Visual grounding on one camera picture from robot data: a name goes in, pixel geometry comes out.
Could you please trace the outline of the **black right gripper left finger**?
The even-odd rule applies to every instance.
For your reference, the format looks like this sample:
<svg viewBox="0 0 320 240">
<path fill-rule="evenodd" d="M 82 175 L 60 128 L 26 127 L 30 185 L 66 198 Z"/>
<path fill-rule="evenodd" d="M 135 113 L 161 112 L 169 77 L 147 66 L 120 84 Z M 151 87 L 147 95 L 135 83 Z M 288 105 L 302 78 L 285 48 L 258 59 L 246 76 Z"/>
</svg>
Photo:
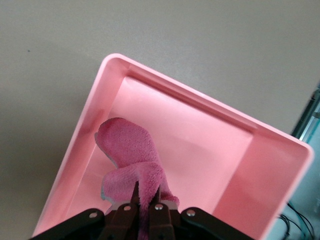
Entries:
<svg viewBox="0 0 320 240">
<path fill-rule="evenodd" d="M 87 209 L 48 230 L 33 240 L 135 240 L 139 224 L 139 183 L 129 202 L 117 204 L 108 214 Z"/>
</svg>

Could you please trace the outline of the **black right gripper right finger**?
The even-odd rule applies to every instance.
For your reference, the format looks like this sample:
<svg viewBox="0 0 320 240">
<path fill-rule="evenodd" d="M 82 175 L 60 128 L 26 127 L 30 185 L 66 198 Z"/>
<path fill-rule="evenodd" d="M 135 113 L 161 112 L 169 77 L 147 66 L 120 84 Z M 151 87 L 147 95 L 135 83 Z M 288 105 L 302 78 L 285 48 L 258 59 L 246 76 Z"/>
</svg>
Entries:
<svg viewBox="0 0 320 240">
<path fill-rule="evenodd" d="M 179 212 L 157 190 L 149 205 L 150 240 L 251 240 L 252 238 L 198 207 Z"/>
</svg>

